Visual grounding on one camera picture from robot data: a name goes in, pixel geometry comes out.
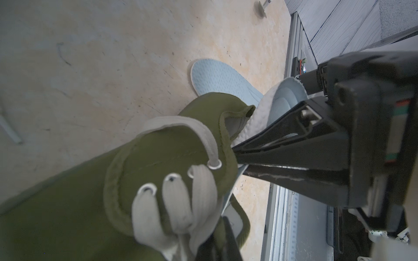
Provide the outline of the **olive green shoe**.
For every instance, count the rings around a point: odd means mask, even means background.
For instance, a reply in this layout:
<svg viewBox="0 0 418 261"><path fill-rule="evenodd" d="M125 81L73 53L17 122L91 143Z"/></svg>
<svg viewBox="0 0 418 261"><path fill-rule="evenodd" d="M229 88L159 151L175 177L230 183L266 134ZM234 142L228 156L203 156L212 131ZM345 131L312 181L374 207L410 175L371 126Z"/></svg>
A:
<svg viewBox="0 0 418 261"><path fill-rule="evenodd" d="M3 261L194 261L223 217L238 248L250 223L232 194L231 148L255 107L208 93L177 116L145 122L127 144L1 205Z"/></svg>

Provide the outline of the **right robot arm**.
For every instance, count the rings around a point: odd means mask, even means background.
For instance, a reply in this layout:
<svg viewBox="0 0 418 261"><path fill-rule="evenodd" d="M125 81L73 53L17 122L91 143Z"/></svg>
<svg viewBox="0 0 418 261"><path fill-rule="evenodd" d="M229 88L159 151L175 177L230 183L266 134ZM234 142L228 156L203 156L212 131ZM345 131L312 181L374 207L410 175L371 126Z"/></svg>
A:
<svg viewBox="0 0 418 261"><path fill-rule="evenodd" d="M339 260L371 254L368 231L418 225L418 54L352 52L307 80L299 102L233 147L247 175L328 205Z"/></svg>

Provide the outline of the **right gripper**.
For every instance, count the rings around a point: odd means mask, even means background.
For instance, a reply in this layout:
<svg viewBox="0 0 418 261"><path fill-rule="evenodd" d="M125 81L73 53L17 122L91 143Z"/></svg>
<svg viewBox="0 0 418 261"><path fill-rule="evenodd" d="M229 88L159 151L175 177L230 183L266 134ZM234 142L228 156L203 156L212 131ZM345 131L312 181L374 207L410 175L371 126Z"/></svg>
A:
<svg viewBox="0 0 418 261"><path fill-rule="evenodd" d="M235 146L244 174L397 230L418 154L417 52L352 52L298 79L323 97Z"/></svg>

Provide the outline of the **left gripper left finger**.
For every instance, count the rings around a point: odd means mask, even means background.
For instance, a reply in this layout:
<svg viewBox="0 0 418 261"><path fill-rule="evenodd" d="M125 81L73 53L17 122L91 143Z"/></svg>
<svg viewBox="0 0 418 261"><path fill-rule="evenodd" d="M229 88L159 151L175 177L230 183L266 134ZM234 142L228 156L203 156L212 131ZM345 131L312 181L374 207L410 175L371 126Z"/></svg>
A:
<svg viewBox="0 0 418 261"><path fill-rule="evenodd" d="M213 238L209 238L199 246L195 261L217 261L218 251Z"/></svg>

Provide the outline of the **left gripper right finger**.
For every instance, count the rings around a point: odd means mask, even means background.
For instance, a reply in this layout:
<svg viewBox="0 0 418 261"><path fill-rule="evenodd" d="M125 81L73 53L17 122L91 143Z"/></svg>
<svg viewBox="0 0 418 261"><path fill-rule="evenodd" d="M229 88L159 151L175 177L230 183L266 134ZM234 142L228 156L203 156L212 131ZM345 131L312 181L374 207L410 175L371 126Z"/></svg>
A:
<svg viewBox="0 0 418 261"><path fill-rule="evenodd" d="M222 248L222 261L243 261L230 221L226 216L223 217L223 221L226 242Z"/></svg>

